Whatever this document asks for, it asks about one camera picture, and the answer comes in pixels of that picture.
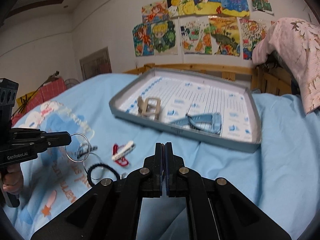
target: white wall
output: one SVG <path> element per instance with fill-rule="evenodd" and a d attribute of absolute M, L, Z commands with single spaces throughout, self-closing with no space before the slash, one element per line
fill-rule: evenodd
<path fill-rule="evenodd" d="M 78 75 L 79 59 L 108 46 L 111 68 L 119 73 L 144 63 L 213 63 L 251 66 L 252 62 L 224 55 L 183 55 L 177 33 L 178 55 L 135 57 L 132 29 L 142 22 L 141 6 L 157 0 L 83 0 L 72 14 L 72 41 Z M 298 17 L 310 21 L 313 14 L 304 0 L 271 0 L 274 15 L 253 12 L 251 19 L 277 20 L 281 17 Z M 175 20 L 178 31 L 178 20 Z"/>
<path fill-rule="evenodd" d="M 0 33 L 0 76 L 19 83 L 17 96 L 37 89 L 49 75 L 78 78 L 71 16 L 35 18 Z"/>

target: blue watch strap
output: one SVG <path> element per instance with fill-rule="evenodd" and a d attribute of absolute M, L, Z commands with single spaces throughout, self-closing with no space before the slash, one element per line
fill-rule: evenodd
<path fill-rule="evenodd" d="M 210 127 L 209 129 L 201 128 L 200 125 L 197 123 L 208 123 L 210 122 Z M 221 133 L 221 114 L 220 113 L 214 113 L 214 114 L 198 114 L 198 115 L 193 115 L 193 116 L 186 116 L 185 118 L 175 120 L 171 122 L 172 124 L 175 125 L 190 125 L 191 128 L 204 131 L 204 132 L 209 132 L 209 133 L 214 133 L 214 134 L 220 134 Z"/>

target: red lanyard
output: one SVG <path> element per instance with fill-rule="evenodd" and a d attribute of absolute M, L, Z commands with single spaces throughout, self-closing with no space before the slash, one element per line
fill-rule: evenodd
<path fill-rule="evenodd" d="M 112 148 L 112 155 L 117 154 L 118 149 L 121 148 L 121 147 L 124 147 L 124 145 L 119 146 L 119 145 L 117 145 L 117 144 L 115 143 L 115 144 L 113 145 L 113 148 Z M 120 166 L 122 166 L 122 167 L 125 167 L 125 166 L 129 165 L 129 162 L 128 162 L 128 160 L 127 160 L 125 157 L 121 157 L 121 159 L 116 160 L 115 162 L 118 163 L 118 164 L 119 164 Z"/>

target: wooden ceiling trim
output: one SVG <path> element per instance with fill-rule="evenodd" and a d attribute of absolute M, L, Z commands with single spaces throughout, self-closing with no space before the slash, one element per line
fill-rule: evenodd
<path fill-rule="evenodd" d="M 34 3 L 30 3 L 24 6 L 21 6 L 19 8 L 15 8 L 12 11 L 10 11 L 10 13 L 8 14 L 7 18 L 18 14 L 20 12 L 26 11 L 26 10 L 30 10 L 33 8 L 37 8 L 37 7 L 41 7 L 41 6 L 46 6 L 46 5 L 53 5 L 53 4 L 61 4 L 63 3 L 64 0 L 45 0 L 45 1 L 40 1 L 40 2 L 34 2 Z"/>

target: white clip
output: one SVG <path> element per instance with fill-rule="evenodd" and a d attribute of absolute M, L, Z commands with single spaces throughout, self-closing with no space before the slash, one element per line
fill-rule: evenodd
<path fill-rule="evenodd" d="M 124 147 L 120 148 L 118 152 L 112 156 L 112 160 L 116 161 L 127 155 L 134 149 L 135 145 L 133 141 L 129 141 Z"/>

